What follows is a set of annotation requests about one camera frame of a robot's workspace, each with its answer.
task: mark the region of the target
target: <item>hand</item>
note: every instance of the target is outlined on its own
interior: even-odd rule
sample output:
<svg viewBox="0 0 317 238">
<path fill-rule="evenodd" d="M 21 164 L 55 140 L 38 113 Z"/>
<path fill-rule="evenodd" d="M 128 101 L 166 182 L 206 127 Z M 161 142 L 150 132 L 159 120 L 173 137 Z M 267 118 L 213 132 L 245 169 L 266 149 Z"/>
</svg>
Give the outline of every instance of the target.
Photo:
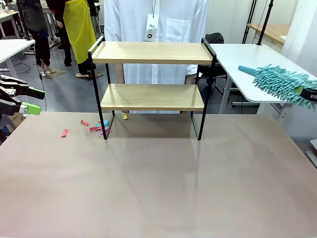
<svg viewBox="0 0 317 238">
<path fill-rule="evenodd" d="M 60 21 L 56 21 L 56 24 L 59 28 L 63 28 L 63 23 L 61 23 Z"/>
</svg>

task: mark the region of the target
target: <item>white wall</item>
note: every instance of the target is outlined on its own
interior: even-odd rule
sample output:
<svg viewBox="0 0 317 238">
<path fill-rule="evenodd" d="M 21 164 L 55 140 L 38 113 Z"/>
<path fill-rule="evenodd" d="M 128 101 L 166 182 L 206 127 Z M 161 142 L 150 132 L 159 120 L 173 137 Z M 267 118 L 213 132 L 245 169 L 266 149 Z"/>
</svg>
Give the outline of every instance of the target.
<svg viewBox="0 0 317 238">
<path fill-rule="evenodd" d="M 298 0 L 274 0 L 269 23 L 290 24 Z M 263 10 L 263 24 L 270 0 L 264 10 L 266 0 L 258 0 L 252 23 L 260 22 Z M 209 0 L 207 33 L 220 32 L 225 43 L 239 44 L 242 42 L 248 21 L 252 0 Z M 253 38 L 250 30 L 248 40 Z"/>
<path fill-rule="evenodd" d="M 282 54 L 317 77 L 317 1 L 300 0 Z M 293 107 L 283 127 L 294 139 L 317 138 L 317 112 Z"/>
</svg>

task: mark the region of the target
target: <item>two-tier shelf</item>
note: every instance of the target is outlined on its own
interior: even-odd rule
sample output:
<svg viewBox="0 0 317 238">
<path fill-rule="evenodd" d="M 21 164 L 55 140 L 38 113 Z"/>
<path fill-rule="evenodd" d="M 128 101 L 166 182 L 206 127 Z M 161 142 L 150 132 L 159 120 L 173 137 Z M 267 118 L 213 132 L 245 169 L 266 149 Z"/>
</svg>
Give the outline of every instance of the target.
<svg viewBox="0 0 317 238">
<path fill-rule="evenodd" d="M 216 62 L 216 54 L 205 38 L 202 43 L 153 43 L 153 42 L 105 42 L 101 36 L 88 51 L 93 72 L 94 63 L 105 63 L 108 88 L 100 102 L 95 74 L 92 73 L 100 121 L 104 121 L 102 111 L 185 111 L 191 112 L 192 122 L 198 140 L 201 140 L 205 116 L 211 92 L 211 80 L 208 80 L 205 103 L 198 90 L 201 65 L 211 65 L 210 79 Z M 157 85 L 157 84 L 112 84 L 109 63 L 154 63 L 154 64 L 198 64 L 194 85 Z M 203 112 L 199 133 L 194 120 L 194 111 Z M 107 140 L 110 129 L 105 131 Z"/>
</svg>

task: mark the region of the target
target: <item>gray floor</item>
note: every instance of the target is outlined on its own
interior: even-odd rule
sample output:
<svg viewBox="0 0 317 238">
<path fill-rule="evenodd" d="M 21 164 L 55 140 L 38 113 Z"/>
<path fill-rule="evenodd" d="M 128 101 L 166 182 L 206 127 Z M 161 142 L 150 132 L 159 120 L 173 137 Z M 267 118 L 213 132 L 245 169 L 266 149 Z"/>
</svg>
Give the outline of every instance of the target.
<svg viewBox="0 0 317 238">
<path fill-rule="evenodd" d="M 13 64 L 16 65 L 21 62 L 18 56 L 12 58 Z M 72 56 L 73 63 L 71 67 L 64 66 L 64 51 L 58 50 L 57 47 L 51 49 L 51 68 L 60 69 L 66 71 L 54 79 L 43 78 L 43 84 L 46 92 L 47 111 L 51 112 L 97 112 L 97 104 L 94 93 L 94 87 L 92 81 L 86 81 L 78 79 L 75 74 L 78 72 L 77 64 L 75 63 L 75 57 Z M 30 71 L 27 73 L 19 74 L 19 78 L 26 80 L 30 86 L 38 89 L 42 89 L 41 80 L 39 73 L 35 65 L 35 56 L 26 55 L 23 63 L 30 67 Z M 28 68 L 23 64 L 19 64 L 15 67 L 17 73 L 24 72 Z M 97 65 L 97 70 L 106 73 L 105 66 L 100 64 Z M 112 82 L 115 82 L 115 76 L 110 66 L 110 75 Z M 106 75 L 97 79 L 100 98 L 104 95 L 107 88 Z M 225 79 L 217 81 L 219 88 L 225 86 Z M 206 95 L 206 82 L 201 80 L 199 83 L 199 89 L 203 98 Z M 220 109 L 222 95 L 219 91 L 214 88 L 211 93 L 208 113 L 217 114 Z M 227 114 L 255 114 L 257 107 L 232 107 L 231 102 L 241 102 L 242 96 L 230 95 L 230 99 L 227 103 L 226 113 Z M 30 103 L 39 105 L 42 110 L 45 111 L 44 100 L 38 100 L 29 98 Z"/>
</svg>

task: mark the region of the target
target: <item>lower shelf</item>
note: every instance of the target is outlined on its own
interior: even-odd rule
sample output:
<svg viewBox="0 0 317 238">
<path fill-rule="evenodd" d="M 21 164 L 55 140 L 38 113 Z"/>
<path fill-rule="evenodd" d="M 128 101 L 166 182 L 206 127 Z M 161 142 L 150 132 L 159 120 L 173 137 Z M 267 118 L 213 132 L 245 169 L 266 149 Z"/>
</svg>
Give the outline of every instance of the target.
<svg viewBox="0 0 317 238">
<path fill-rule="evenodd" d="M 101 101 L 103 110 L 203 111 L 197 85 L 110 84 Z"/>
</svg>

